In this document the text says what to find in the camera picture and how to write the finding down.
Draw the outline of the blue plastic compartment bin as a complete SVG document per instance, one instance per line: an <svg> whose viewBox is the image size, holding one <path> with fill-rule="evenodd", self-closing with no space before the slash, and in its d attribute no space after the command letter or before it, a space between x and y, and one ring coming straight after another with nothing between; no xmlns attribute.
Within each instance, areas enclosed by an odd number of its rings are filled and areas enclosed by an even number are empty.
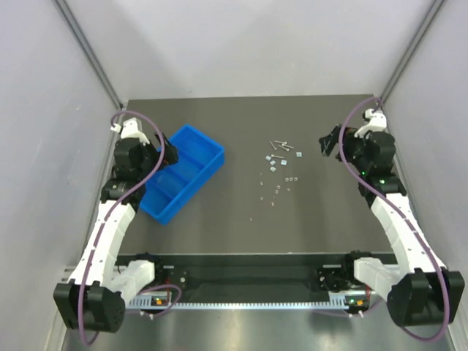
<svg viewBox="0 0 468 351"><path fill-rule="evenodd" d="M181 127L170 142L178 162L146 182L140 202L140 210L160 224L168 224L224 164L224 147L193 126Z"/></svg>

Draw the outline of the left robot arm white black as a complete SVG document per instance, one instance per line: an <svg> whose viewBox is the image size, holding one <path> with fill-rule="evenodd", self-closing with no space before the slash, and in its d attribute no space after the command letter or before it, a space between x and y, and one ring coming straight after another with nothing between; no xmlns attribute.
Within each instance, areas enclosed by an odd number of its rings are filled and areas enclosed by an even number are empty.
<svg viewBox="0 0 468 351"><path fill-rule="evenodd" d="M53 291L68 329L115 333L131 300L156 277L156 261L145 255L115 273L122 241L146 193L144 183L157 170L178 161L177 150L165 135L155 137L160 150L141 134L122 137L115 145L114 164L101 190L92 234L67 282Z"/></svg>

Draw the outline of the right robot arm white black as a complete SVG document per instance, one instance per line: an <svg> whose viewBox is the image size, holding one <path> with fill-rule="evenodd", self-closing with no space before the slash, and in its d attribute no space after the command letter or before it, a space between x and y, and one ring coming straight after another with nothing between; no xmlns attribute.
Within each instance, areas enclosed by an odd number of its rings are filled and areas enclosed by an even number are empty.
<svg viewBox="0 0 468 351"><path fill-rule="evenodd" d="M351 284L369 286L386 302L399 327L448 325L455 319L465 282L450 271L429 247L410 208L407 191L393 171L395 139L387 132L356 136L355 128L336 125L319 139L321 152L356 169L358 188L382 226L398 265L393 271L370 253L351 252L344 275Z"/></svg>

